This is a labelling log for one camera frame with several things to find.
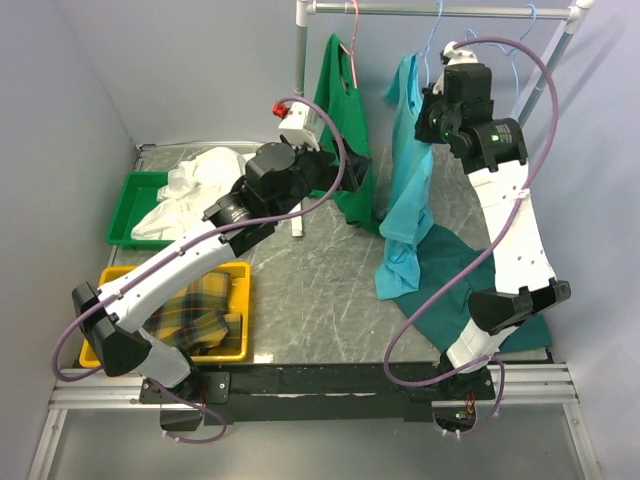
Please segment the light blue t shirt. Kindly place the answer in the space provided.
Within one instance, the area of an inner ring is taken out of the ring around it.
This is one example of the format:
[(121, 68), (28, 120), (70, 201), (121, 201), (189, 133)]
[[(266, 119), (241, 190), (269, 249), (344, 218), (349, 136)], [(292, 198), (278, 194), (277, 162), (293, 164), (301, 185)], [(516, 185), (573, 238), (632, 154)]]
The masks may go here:
[(417, 246), (434, 225), (429, 207), (433, 149), (414, 138), (422, 108), (420, 57), (400, 61), (384, 100), (395, 108), (392, 130), (391, 190), (379, 232), (385, 240), (383, 260), (375, 272), (377, 297), (390, 300), (419, 288)]

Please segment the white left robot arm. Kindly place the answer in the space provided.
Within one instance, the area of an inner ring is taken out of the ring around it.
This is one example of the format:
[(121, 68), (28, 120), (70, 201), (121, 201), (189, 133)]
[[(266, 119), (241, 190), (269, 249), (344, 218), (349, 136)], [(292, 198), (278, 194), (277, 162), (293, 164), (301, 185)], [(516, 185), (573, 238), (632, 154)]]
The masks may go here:
[(179, 290), (272, 235), (312, 192), (356, 191), (371, 159), (351, 148), (342, 160), (336, 154), (283, 140), (262, 145), (195, 228), (111, 283), (74, 288), (79, 328), (105, 374), (137, 372), (161, 384), (175, 401), (192, 399), (199, 388), (193, 361), (148, 333), (145, 322)]

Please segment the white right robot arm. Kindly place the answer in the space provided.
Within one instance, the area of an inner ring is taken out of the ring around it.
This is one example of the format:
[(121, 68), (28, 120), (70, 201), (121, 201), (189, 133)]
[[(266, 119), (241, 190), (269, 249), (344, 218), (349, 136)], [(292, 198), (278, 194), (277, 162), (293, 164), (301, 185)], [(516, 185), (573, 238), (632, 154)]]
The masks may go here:
[(450, 365), (439, 390), (457, 399), (473, 385), (500, 345), (528, 319), (568, 300), (545, 253), (530, 190), (527, 149), (519, 123), (496, 119), (492, 73), (481, 63), (449, 63), (423, 91), (415, 137), (446, 144), (459, 159), (480, 202), (495, 265), (493, 286), (468, 300), (470, 319), (445, 351)]

